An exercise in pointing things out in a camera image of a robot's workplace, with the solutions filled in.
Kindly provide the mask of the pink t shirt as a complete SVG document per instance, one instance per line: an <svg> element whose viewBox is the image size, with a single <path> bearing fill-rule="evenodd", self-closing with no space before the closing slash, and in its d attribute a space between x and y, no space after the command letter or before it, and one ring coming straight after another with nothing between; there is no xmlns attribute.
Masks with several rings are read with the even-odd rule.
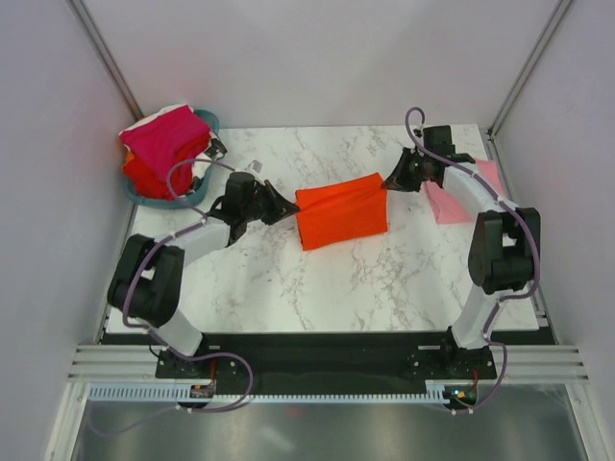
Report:
<svg viewBox="0 0 615 461"><path fill-rule="evenodd" d="M504 194L499 168L494 160L477 159L473 168L491 185L497 195ZM455 172L451 178L443 181L442 186L435 182L424 184L425 194L436 224L466 224L476 219L478 214L476 200L472 199L469 193L480 190L481 186L472 185L470 189L467 189L468 184L468 181L461 179L460 172Z"/></svg>

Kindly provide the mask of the orange t shirt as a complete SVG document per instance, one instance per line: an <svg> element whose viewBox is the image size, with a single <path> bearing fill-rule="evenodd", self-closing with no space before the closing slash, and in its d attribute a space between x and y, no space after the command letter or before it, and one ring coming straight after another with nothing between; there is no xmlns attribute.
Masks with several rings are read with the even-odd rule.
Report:
<svg viewBox="0 0 615 461"><path fill-rule="evenodd" d="M387 191L373 173L295 193L298 233L305 251L388 231Z"/></svg>

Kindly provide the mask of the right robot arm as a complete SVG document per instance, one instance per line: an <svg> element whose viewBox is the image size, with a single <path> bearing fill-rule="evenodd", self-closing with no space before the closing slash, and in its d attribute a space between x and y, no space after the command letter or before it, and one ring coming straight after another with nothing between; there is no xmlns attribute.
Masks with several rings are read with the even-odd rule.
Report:
<svg viewBox="0 0 615 461"><path fill-rule="evenodd" d="M434 184L476 219L467 262L472 288L439 352L442 371L459 378L486 362L502 303L529 298L537 288L541 217L504 197L470 155L458 153L450 127L407 132L413 145L402 150L382 188L417 192Z"/></svg>

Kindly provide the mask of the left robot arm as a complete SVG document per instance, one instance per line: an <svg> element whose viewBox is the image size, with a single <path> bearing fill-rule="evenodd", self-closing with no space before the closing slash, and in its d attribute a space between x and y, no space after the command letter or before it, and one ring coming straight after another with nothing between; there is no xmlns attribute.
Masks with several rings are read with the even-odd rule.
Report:
<svg viewBox="0 0 615 461"><path fill-rule="evenodd" d="M190 377L209 370L222 352L208 352L208 338L180 310L184 269L198 259L236 243L249 224L272 226L297 214L269 181L240 171L230 174L225 192L198 221L165 236L133 234L126 241L107 292L107 302L128 328L146 330L178 356Z"/></svg>

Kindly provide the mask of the black white patterned t shirt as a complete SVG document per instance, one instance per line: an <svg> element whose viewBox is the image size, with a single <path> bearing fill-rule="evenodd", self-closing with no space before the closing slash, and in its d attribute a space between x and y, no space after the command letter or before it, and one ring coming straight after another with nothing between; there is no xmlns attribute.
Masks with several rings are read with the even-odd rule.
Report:
<svg viewBox="0 0 615 461"><path fill-rule="evenodd" d="M196 161L191 166L192 182L190 187L192 190L197 190L201 187L210 167L210 163L204 162L204 159L219 160L222 159L227 152L227 147L214 133L209 140L208 147L196 157Z"/></svg>

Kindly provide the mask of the red t shirt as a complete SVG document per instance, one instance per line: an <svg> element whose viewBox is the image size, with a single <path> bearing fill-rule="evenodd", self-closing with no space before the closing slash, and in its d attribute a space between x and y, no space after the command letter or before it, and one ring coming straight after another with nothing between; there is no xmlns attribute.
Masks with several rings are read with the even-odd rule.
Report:
<svg viewBox="0 0 615 461"><path fill-rule="evenodd" d="M167 177L171 168L177 163L196 158L208 147L207 140L196 140L170 151L157 150L155 156L146 158L135 155L130 149L122 165L123 174L132 182L135 191L150 199L170 201L173 196L167 186ZM171 185L178 196L191 193L191 163L179 166L171 174Z"/></svg>

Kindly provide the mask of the magenta t shirt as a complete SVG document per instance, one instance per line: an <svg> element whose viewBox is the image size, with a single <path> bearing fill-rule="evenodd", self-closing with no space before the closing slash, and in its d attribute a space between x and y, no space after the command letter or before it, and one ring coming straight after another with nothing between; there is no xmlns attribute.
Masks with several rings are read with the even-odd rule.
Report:
<svg viewBox="0 0 615 461"><path fill-rule="evenodd" d="M160 109L119 134L122 143L165 181L178 162L197 157L209 144L211 129L189 105Z"/></svg>

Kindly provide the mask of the teal laundry basket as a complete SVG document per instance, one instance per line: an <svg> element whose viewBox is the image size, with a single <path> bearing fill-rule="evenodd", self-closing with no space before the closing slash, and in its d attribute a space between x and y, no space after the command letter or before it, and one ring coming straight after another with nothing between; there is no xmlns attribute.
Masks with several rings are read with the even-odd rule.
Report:
<svg viewBox="0 0 615 461"><path fill-rule="evenodd" d="M210 160L227 148L217 118L187 104L171 105L119 134L127 153L122 164L128 196L150 207L171 209L177 196L197 205L207 193Z"/></svg>

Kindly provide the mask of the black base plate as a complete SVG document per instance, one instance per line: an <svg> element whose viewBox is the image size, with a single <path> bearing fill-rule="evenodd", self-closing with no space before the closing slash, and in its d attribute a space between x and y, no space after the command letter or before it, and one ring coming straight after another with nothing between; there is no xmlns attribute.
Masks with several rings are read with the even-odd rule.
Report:
<svg viewBox="0 0 615 461"><path fill-rule="evenodd" d="M205 373L226 391L409 391L430 380L496 377L480 367L448 371L439 359L446 332L220 333L208 352L222 358L189 363L172 352L160 358L190 376Z"/></svg>

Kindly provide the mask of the aluminium frame rail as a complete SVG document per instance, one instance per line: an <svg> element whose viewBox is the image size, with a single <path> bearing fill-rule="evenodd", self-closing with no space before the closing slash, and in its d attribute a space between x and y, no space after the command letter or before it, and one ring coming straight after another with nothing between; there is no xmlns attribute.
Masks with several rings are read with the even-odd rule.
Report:
<svg viewBox="0 0 615 461"><path fill-rule="evenodd" d="M68 372L70 382L206 382L203 372L193 376L183 365L175 368L155 355L159 347L144 345L79 346ZM584 382L588 374L574 346L495 346L488 364L504 371L504 384L569 384Z"/></svg>

